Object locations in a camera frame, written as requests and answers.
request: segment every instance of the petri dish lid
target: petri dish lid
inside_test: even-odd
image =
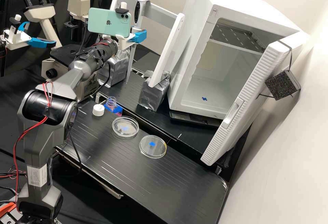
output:
[[[139,131],[138,122],[128,116],[120,116],[113,120],[112,128],[121,137],[133,137]]]
[[[161,158],[166,153],[166,143],[160,137],[147,135],[139,143],[142,154],[150,158]]]

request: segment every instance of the white bottle cap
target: white bottle cap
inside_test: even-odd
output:
[[[15,20],[17,20],[17,21],[21,21],[21,16],[19,15],[19,14],[17,14],[17,15],[15,15]]]
[[[95,116],[102,116],[104,114],[104,111],[105,111],[105,107],[102,104],[95,104],[93,106],[92,113]]]
[[[127,3],[126,2],[121,2],[121,9],[126,9]]]

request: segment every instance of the black table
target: black table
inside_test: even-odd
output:
[[[130,197],[166,223],[216,223],[228,190],[221,177],[171,148],[169,138],[164,157],[146,157],[139,149],[140,140],[148,135],[142,122],[138,121],[135,137],[119,137],[112,130],[117,116],[107,110],[102,117],[93,116],[94,104],[81,103],[71,131],[92,177],[111,185],[114,196]],[[77,163],[70,144],[61,153]]]

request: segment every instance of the smartphone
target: smartphone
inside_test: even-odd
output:
[[[130,35],[130,22],[129,12],[121,14],[114,10],[89,9],[88,30],[90,32],[111,36],[118,34],[127,38]]]

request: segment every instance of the robotic arm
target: robotic arm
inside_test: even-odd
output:
[[[69,65],[69,71],[53,82],[51,107],[47,106],[42,85],[36,86],[23,98],[17,113],[21,128],[25,130],[45,116],[47,120],[24,137],[28,183],[17,199],[17,207],[23,213],[18,223],[56,223],[63,196],[49,181],[49,159],[54,147],[67,139],[77,116],[75,87],[101,68],[117,51],[116,41],[104,39],[80,54]]]

